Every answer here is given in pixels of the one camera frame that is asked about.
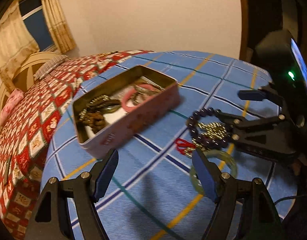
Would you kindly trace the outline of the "pink bangle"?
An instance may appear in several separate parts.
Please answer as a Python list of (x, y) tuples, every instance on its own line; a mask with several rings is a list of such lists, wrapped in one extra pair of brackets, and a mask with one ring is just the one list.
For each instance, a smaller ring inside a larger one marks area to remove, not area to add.
[(134, 84), (133, 88), (122, 97), (121, 107), (125, 112), (129, 113), (157, 93), (158, 89), (154, 88), (151, 84)]

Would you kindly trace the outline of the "red tassel knot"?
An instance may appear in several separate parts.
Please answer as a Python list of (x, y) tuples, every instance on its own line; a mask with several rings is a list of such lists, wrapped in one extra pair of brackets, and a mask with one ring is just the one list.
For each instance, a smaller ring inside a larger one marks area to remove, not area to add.
[(175, 140), (175, 145), (176, 145), (176, 150), (180, 154), (182, 154), (182, 155), (184, 155), (188, 158), (192, 157), (192, 153), (196, 148), (194, 144), (192, 144), (191, 142), (188, 142), (188, 141), (186, 141), (182, 138), (177, 138)]

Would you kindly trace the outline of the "dark wooden door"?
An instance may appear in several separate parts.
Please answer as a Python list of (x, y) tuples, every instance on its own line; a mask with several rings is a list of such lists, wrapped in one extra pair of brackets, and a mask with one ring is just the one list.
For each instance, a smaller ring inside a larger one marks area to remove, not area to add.
[(251, 62), (255, 46), (271, 31), (287, 29), (307, 63), (307, 0), (240, 0), (239, 58)]

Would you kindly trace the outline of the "red patchwork bedspread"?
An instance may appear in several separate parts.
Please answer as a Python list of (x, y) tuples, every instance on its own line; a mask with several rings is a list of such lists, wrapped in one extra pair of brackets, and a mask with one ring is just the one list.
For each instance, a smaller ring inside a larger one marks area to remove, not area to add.
[(68, 59), (24, 92), (0, 130), (0, 219), (23, 239), (40, 193), (48, 147), (82, 82), (133, 55), (134, 50)]

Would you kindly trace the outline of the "paper leaflet in box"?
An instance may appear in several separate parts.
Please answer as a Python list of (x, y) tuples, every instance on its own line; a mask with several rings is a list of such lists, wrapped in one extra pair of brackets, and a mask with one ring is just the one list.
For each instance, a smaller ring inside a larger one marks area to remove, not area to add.
[(164, 88), (142, 76), (115, 94), (100, 95), (86, 104), (79, 114), (79, 123), (85, 128), (87, 138), (113, 124)]

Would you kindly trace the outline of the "pink tin box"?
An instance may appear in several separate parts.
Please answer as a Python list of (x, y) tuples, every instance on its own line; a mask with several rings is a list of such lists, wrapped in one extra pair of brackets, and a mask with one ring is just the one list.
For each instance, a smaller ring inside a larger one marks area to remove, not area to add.
[[(100, 95), (111, 96), (142, 76), (162, 86), (164, 91), (154, 95), (118, 121), (106, 126), (96, 133), (95, 137), (87, 138), (84, 126), (79, 123), (79, 114), (86, 104)], [(118, 148), (134, 134), (176, 107), (180, 101), (176, 79), (145, 66), (134, 66), (98, 85), (73, 102), (74, 126), (79, 145), (94, 158), (102, 159), (111, 148)]]

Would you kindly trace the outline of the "pink pillow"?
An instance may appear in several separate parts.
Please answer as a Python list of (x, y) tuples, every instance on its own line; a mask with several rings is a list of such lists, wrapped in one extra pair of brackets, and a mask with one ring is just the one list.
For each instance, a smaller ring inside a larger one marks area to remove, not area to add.
[(23, 99), (24, 99), (24, 92), (19, 88), (15, 88), (13, 92), (10, 94), (8, 100), (6, 101), (5, 106), (2, 108), (2, 111), (0, 113), (0, 127), (3, 127), (5, 125), (13, 109)]

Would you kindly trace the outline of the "striped pillow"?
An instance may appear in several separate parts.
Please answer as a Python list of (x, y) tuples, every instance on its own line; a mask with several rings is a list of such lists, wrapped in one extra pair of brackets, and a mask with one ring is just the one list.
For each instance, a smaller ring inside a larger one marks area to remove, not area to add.
[(68, 59), (67, 55), (58, 55), (44, 63), (34, 74), (34, 80), (41, 80), (57, 66), (64, 63)]

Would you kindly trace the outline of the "cream wooden headboard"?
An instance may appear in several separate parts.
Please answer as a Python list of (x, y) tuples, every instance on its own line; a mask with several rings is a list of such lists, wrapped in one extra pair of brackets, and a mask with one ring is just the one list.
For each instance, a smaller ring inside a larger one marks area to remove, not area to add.
[[(13, 77), (15, 86), (26, 92), (35, 84), (34, 74), (38, 71), (38, 69), (44, 63), (58, 55), (60, 54), (50, 51), (42, 51), (31, 54), (30, 57), (22, 64), (21, 68), (15, 73)], [(9, 96), (10, 92), (5, 87), (4, 83), (2, 83), (0, 85), (0, 113)]]

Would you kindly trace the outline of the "beige patterned curtain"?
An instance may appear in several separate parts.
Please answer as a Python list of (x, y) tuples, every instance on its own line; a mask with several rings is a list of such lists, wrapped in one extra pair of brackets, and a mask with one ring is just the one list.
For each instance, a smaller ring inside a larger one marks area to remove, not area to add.
[(0, 78), (8, 91), (31, 54), (76, 47), (60, 0), (14, 0), (0, 20)]

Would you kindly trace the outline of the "window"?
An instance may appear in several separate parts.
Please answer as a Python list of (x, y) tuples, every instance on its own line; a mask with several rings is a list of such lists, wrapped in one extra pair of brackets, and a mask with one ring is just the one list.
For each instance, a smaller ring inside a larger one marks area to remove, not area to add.
[(19, 9), (22, 20), (37, 42), (40, 51), (56, 51), (43, 14), (42, 1), (19, 0)]

